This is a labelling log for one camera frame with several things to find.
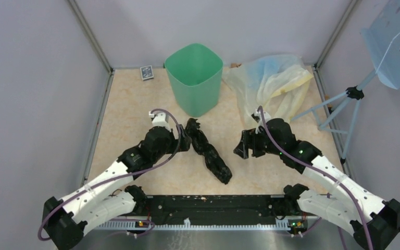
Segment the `black trash bag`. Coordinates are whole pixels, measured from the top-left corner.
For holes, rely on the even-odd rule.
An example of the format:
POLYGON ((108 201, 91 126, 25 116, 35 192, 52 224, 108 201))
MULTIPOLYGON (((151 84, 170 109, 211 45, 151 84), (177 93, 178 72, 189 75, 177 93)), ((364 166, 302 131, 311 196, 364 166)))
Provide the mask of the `black trash bag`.
POLYGON ((189 118, 187 120, 185 132, 191 138, 195 152, 204 157, 206 168, 221 183, 228 184, 232 178, 232 172, 216 148, 210 144, 197 119, 189 118))

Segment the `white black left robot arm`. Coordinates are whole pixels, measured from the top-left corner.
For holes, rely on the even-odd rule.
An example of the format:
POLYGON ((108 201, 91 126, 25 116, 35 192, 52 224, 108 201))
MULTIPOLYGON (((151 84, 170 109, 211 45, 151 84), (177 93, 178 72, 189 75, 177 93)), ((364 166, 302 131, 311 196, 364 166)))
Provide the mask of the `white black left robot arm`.
POLYGON ((197 127, 177 124, 178 136, 167 122, 155 122, 145 138, 126 149, 95 179, 62 198, 50 197, 44 202, 41 241, 53 241, 57 249, 74 248, 100 224, 123 214, 140 215, 146 209, 146 195, 130 182, 154 170, 158 161, 169 155, 186 152, 191 147, 205 158, 206 167, 223 184, 232 177, 217 150, 197 127))

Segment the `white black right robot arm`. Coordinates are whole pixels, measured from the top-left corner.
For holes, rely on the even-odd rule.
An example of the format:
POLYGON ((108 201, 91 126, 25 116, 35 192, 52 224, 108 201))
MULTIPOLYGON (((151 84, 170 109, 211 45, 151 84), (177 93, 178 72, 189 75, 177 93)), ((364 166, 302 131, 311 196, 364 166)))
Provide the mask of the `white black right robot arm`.
POLYGON ((281 118, 253 115, 257 127, 242 131, 234 153, 247 159, 278 155, 284 164, 313 179, 328 191, 319 195, 302 184, 287 185, 284 207, 292 215, 314 214, 349 233, 363 249, 386 249, 400 233, 400 202, 386 201, 353 181, 333 165, 321 150, 296 139, 281 118))

